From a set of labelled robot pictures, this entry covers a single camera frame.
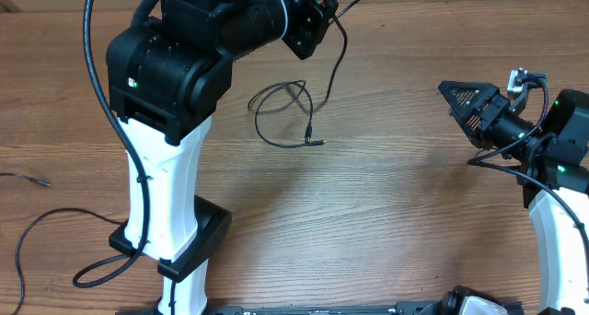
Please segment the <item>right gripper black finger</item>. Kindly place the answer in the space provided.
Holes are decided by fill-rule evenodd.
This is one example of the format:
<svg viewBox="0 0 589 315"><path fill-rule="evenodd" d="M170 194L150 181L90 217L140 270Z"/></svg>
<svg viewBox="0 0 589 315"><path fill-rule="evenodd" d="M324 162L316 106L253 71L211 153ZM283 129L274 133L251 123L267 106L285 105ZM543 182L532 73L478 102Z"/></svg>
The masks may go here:
<svg viewBox="0 0 589 315"><path fill-rule="evenodd" d="M450 106L450 115L458 122L467 122L483 106L483 102L499 93L498 87L491 83L442 81L438 85Z"/></svg>
<svg viewBox="0 0 589 315"><path fill-rule="evenodd" d="M469 142L474 147L480 147L478 139L478 126L480 124L479 112L474 110L469 112L466 116L461 116L457 110L453 110L453 117Z"/></svg>

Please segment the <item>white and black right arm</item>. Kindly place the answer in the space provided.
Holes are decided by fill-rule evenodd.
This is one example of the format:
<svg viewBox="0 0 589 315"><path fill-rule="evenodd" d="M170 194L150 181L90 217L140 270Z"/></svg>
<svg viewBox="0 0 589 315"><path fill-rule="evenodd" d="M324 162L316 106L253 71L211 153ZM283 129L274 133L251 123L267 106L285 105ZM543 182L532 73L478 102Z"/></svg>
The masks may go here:
<svg viewBox="0 0 589 315"><path fill-rule="evenodd" d="M443 81L438 90L481 155L469 165L512 174L523 189L540 265L541 314L588 311L588 96L564 89L537 122L521 118L543 74L516 75L508 93L491 83Z"/></svg>

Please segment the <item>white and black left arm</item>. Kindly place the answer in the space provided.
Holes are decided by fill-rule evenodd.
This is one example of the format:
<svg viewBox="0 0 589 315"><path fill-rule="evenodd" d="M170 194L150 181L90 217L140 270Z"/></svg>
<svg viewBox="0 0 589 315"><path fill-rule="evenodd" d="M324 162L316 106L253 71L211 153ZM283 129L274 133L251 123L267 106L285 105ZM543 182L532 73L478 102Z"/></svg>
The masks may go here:
<svg viewBox="0 0 589 315"><path fill-rule="evenodd" d="M110 105L128 136L130 214L110 246L158 262L156 314L201 314L209 258L230 213L195 192L199 155L236 59L283 41L300 59L337 0L143 0L106 54Z"/></svg>

